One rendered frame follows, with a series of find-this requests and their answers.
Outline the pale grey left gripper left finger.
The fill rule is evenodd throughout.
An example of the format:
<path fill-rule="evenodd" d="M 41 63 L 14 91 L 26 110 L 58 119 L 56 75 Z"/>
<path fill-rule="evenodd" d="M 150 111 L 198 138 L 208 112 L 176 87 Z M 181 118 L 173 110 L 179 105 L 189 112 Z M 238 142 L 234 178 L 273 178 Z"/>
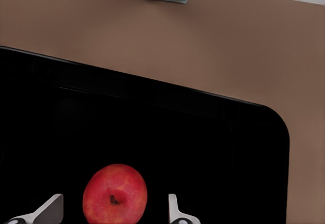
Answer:
<path fill-rule="evenodd" d="M 54 194 L 36 211 L 16 216 L 3 224 L 61 224 L 63 220 L 63 194 Z"/>

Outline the black tray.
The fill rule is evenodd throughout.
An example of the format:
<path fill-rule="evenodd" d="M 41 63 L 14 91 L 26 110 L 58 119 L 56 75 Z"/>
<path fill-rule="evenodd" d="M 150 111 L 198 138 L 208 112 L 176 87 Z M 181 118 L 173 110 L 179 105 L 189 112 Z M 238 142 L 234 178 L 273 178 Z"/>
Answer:
<path fill-rule="evenodd" d="M 144 178 L 139 224 L 168 195 L 201 224 L 285 224 L 289 134 L 271 108 L 0 47 L 0 224 L 63 195 L 62 224 L 110 164 Z"/>

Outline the red apple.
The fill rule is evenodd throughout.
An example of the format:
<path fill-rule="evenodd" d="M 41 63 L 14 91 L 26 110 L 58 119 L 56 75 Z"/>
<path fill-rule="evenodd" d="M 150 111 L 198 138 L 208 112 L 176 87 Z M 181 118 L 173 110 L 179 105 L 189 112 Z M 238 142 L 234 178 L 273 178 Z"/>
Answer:
<path fill-rule="evenodd" d="M 136 224 L 147 198 L 146 183 L 137 170 L 112 164 L 89 180 L 83 193 L 83 214 L 89 224 Z"/>

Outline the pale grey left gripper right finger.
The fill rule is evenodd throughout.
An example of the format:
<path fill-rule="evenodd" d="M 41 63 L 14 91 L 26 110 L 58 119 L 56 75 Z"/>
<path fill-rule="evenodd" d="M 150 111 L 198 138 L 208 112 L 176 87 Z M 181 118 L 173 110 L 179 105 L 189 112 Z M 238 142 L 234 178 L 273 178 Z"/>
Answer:
<path fill-rule="evenodd" d="M 169 194 L 169 224 L 201 224 L 197 217 L 182 213 L 178 208 L 177 197 Z"/>

